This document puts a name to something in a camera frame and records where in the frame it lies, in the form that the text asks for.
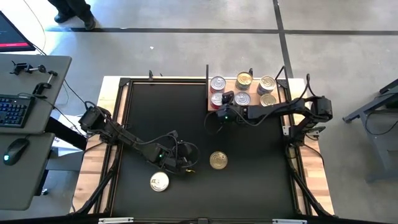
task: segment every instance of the metal stand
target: metal stand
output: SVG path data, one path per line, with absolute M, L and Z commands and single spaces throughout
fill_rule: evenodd
M 386 105 L 387 103 L 398 100 L 398 80 L 388 84 L 379 91 L 382 95 L 378 96 L 368 104 L 362 106 L 358 110 L 352 112 L 348 116 L 343 118 L 343 121 L 350 123 L 356 118 L 361 118 L 362 125 L 366 129 L 366 134 L 373 145 L 373 149 L 377 155 L 377 159 L 382 165 L 382 171 L 371 174 L 366 178 L 367 182 L 375 182 L 377 180 L 396 179 L 398 178 L 398 169 L 393 168 L 393 162 L 389 155 L 389 151 L 393 151 L 394 147 L 388 144 L 386 141 L 394 141 L 388 135 L 383 134 L 371 134 L 368 131 L 368 122 L 370 114 L 383 113 L 383 110 L 377 110 L 378 108 Z

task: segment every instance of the can lid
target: can lid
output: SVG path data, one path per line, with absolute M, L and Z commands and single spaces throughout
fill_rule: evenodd
M 235 95 L 235 102 L 241 106 L 248 105 L 250 103 L 250 95 L 241 91 Z
M 215 90 L 222 90 L 226 86 L 226 81 L 223 77 L 213 77 L 210 86 Z
M 260 103 L 262 106 L 269 106 L 276 104 L 276 98 L 271 94 L 264 94 L 260 97 Z
M 156 172 L 150 178 L 150 187 L 157 191 L 164 191 L 169 186 L 169 177 L 164 172 Z
M 239 73 L 236 79 L 242 85 L 250 85 L 253 81 L 253 77 L 248 72 Z
M 210 156 L 210 166 L 214 169 L 224 169 L 228 163 L 226 154 L 220 151 L 213 152 Z
M 223 104 L 223 94 L 222 93 L 214 93 L 211 96 L 211 102 L 216 106 L 221 106 Z
M 264 76 L 260 79 L 260 85 L 265 90 L 273 90 L 276 86 L 276 81 L 272 77 Z

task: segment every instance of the white cable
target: white cable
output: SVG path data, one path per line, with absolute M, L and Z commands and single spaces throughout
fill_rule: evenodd
M 27 6 L 27 7 L 29 8 L 29 10 L 32 12 L 33 16 L 35 16 L 35 18 L 36 18 L 37 22 L 39 23 L 40 27 L 42 28 L 42 31 L 43 31 L 43 36 L 44 36 L 44 44 L 43 44 L 43 47 L 42 47 L 42 49 L 44 50 L 44 47 L 45 47 L 45 41 L 46 41 L 46 39 L 45 39 L 45 31 L 44 31 L 44 27 L 43 27 L 42 23 L 40 22 L 39 18 L 38 18 L 38 17 L 36 16 L 36 14 L 33 12 L 32 8 L 31 8 L 31 7 L 29 6 L 29 4 L 26 2 L 26 0 L 23 0 L 23 2 L 26 4 L 26 6 Z

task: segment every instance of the gold can lid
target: gold can lid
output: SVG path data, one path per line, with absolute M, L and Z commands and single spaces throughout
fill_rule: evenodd
M 239 73 L 236 79 L 242 85 L 250 85 L 253 81 L 253 77 L 248 72 Z
M 276 81 L 272 77 L 263 76 L 260 79 L 260 85 L 265 90 L 274 90 L 274 88 L 276 86 Z
M 226 154 L 220 151 L 213 152 L 210 156 L 210 165 L 214 169 L 224 169 L 228 163 Z
M 264 94 L 260 97 L 260 103 L 262 106 L 270 106 L 276 104 L 276 98 L 271 94 Z

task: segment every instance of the gray floor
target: gray floor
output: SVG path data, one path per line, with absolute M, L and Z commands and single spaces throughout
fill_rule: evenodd
M 44 27 L 57 26 L 52 20 L 55 9 L 46 0 L 27 2 Z M 277 28 L 272 0 L 88 2 L 98 27 L 104 28 Z M 21 9 L 19 4 L 0 8 L 29 39 L 43 46 L 39 25 L 27 27 L 12 13 Z M 398 30 L 395 0 L 279 0 L 279 6 L 285 29 Z M 34 20 L 26 7 L 24 10 Z M 61 26 L 81 27 L 81 22 L 72 19 Z M 284 63 L 278 34 L 46 32 L 45 36 L 48 54 L 72 56 L 67 80 L 83 99 L 91 101 L 97 100 L 105 75 L 147 75 L 151 69 L 167 76 L 204 76 L 208 63 L 211 75 L 233 76 L 252 67 L 260 77 L 275 75 Z M 286 40 L 294 77 L 310 73 L 315 93 L 333 103 L 335 118 L 326 124 L 320 146 L 335 213 L 343 218 L 398 223 L 398 182 L 364 181 L 377 166 L 371 145 L 359 121 L 345 124 L 341 120 L 397 78 L 398 36 L 286 35 Z M 60 109 L 67 114 L 84 112 L 78 99 L 69 95 L 68 104 Z M 62 91 L 58 103 L 65 100 Z M 70 192 L 74 188 L 62 186 Z M 67 196 L 50 196 L 46 203 L 54 206 L 35 200 L 35 208 L 7 216 L 1 212 L 0 218 L 39 217 L 50 207 L 47 215 L 67 213 L 72 195 Z

